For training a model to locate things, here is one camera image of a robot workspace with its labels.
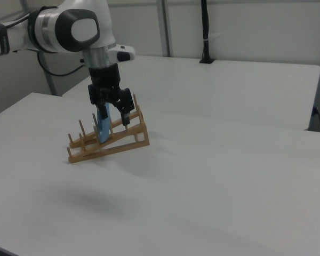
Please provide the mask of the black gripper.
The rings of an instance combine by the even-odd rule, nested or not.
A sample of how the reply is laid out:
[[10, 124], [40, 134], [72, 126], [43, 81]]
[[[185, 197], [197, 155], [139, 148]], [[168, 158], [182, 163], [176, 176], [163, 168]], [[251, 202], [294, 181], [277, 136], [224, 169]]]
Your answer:
[[130, 113], [134, 109], [134, 102], [129, 88], [120, 89], [121, 77], [118, 64], [115, 63], [104, 68], [90, 68], [92, 84], [88, 86], [90, 102], [99, 111], [101, 119], [108, 117], [106, 102], [117, 102], [116, 108], [121, 114], [123, 125], [130, 123]]

